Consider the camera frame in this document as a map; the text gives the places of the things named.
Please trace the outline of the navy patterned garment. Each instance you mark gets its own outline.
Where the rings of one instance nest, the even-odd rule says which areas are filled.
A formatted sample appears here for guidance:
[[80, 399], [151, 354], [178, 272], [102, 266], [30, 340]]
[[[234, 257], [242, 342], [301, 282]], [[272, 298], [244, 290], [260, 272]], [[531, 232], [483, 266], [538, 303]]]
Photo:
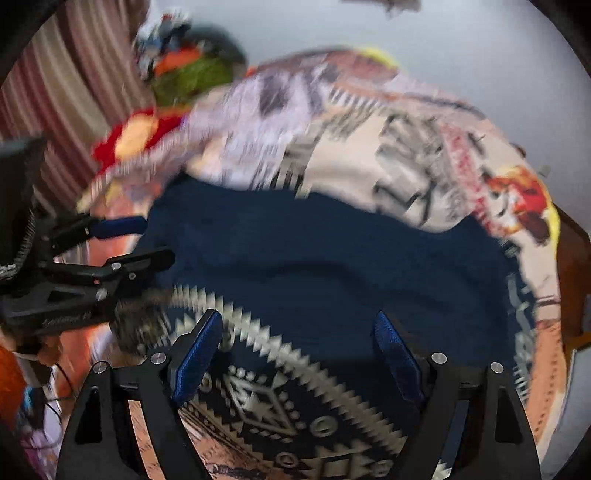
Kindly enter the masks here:
[[136, 245], [167, 247], [159, 320], [124, 318], [144, 354], [221, 313], [221, 344], [187, 415], [293, 479], [387, 476], [425, 391], [394, 350], [501, 364], [527, 388], [535, 298], [518, 249], [473, 218], [429, 233], [321, 194], [236, 191], [178, 176]]

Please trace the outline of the yellow blanket under bedspread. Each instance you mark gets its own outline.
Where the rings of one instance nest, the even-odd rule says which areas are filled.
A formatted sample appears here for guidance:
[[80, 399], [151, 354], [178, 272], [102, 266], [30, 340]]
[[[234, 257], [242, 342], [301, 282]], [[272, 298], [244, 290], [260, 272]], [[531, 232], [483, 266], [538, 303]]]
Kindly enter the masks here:
[[[381, 51], [377, 48], [358, 48], [358, 49], [355, 49], [355, 52], [359, 53], [362, 56], [370, 58], [370, 59], [376, 61], [377, 63], [382, 64], [383, 66], [385, 66], [387, 68], [394, 69], [396, 71], [399, 70], [398, 62], [393, 57], [391, 57], [387, 53], [384, 53], [384, 51]], [[550, 193], [549, 193], [546, 185], [543, 182], [541, 182], [538, 178], [536, 178], [536, 180], [538, 181], [538, 184], [541, 187], [541, 192], [542, 192], [542, 194], [545, 198], [545, 202], [546, 202], [545, 212], [546, 212], [547, 225], [549, 227], [550, 245], [552, 246], [554, 252], [557, 252], [558, 245], [559, 245], [559, 239], [560, 239], [559, 214], [557, 212], [556, 207], [554, 206], [554, 204], [552, 202], [552, 198], [550, 196]]]

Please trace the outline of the printed newspaper-pattern bedspread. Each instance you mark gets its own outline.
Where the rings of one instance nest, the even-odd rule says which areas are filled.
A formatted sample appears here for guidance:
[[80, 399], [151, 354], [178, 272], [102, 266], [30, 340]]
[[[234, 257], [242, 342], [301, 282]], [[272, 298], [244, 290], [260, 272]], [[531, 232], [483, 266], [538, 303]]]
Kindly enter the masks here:
[[[557, 252], [536, 178], [544, 181], [479, 109], [355, 50], [291, 55], [202, 95], [154, 147], [99, 173], [78, 208], [148, 223], [180, 175], [236, 191], [321, 194], [429, 233], [473, 218], [515, 244], [535, 298], [535, 349], [526, 390], [509, 376], [541, 470], [565, 389]], [[179, 416], [209, 479], [292, 479], [191, 419], [194, 397]], [[128, 406], [148, 476], [162, 473], [140, 403]]]

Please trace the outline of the small black wall monitor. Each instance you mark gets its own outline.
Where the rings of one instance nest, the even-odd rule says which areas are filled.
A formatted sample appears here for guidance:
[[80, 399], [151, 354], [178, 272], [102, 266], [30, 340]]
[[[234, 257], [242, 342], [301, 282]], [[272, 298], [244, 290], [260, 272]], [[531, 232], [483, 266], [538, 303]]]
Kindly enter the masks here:
[[349, 0], [349, 3], [370, 3], [380, 5], [389, 15], [404, 11], [419, 12], [422, 8], [421, 0]]

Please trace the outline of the green covered side table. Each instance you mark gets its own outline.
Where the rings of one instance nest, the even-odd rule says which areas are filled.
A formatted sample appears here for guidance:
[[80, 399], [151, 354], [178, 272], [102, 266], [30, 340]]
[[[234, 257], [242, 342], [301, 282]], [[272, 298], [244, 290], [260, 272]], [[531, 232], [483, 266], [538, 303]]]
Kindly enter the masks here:
[[217, 57], [204, 57], [155, 77], [151, 89], [158, 106], [185, 105], [195, 96], [231, 83], [232, 67]]

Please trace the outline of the pile of clutter on table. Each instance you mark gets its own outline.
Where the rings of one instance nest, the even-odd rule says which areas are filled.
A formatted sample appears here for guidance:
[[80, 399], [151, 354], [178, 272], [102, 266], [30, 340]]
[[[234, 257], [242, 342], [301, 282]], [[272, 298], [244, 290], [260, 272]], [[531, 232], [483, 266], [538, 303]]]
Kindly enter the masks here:
[[218, 58], [233, 70], [249, 61], [238, 41], [222, 27], [195, 22], [179, 9], [165, 10], [146, 21], [132, 43], [136, 70], [144, 82], [204, 58]]

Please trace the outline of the striped pink curtain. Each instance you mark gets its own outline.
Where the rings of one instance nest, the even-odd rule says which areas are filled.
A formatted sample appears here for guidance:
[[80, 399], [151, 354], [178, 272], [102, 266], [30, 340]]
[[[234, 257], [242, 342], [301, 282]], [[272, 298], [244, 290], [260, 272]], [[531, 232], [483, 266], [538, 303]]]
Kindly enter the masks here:
[[39, 28], [1, 86], [1, 137], [43, 136], [35, 186], [50, 213], [74, 208], [99, 166], [91, 150], [154, 100], [132, 49], [146, 1], [66, 1]]

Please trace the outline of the red plush toy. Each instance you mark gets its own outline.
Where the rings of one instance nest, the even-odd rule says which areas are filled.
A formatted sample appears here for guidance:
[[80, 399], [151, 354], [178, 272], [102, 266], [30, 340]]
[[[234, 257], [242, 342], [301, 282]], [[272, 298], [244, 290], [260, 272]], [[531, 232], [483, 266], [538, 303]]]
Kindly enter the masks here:
[[182, 122], [184, 110], [146, 108], [135, 111], [92, 149], [99, 173], [154, 147]]

